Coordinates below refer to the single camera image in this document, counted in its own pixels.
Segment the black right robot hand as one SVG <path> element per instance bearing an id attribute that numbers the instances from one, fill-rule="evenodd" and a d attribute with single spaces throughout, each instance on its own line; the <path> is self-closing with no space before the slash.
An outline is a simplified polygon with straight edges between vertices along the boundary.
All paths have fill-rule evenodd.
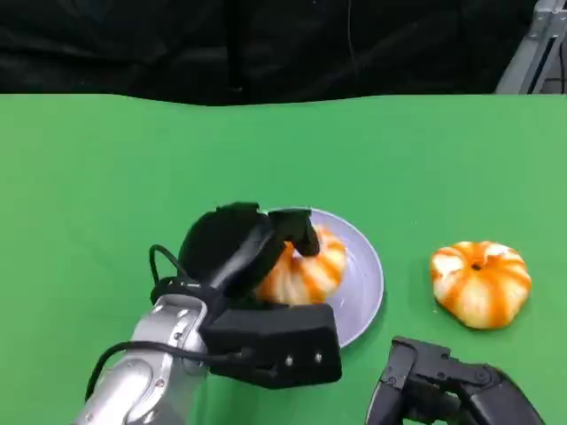
<path id="1" fill-rule="evenodd" d="M 396 336 L 374 390 L 367 424 L 543 425 L 539 412 L 508 374 L 462 362 L 436 344 Z"/>

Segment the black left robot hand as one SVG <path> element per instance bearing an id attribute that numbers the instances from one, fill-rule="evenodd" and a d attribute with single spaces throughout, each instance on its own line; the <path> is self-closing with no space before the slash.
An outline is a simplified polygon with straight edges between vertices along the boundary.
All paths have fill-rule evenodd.
<path id="1" fill-rule="evenodd" d="M 303 257 L 314 257 L 320 243 L 306 208 L 262 212 L 254 203 L 222 205 L 201 216 L 183 239 L 178 277 L 220 292 L 233 308 L 266 310 L 254 291 L 290 243 Z"/>

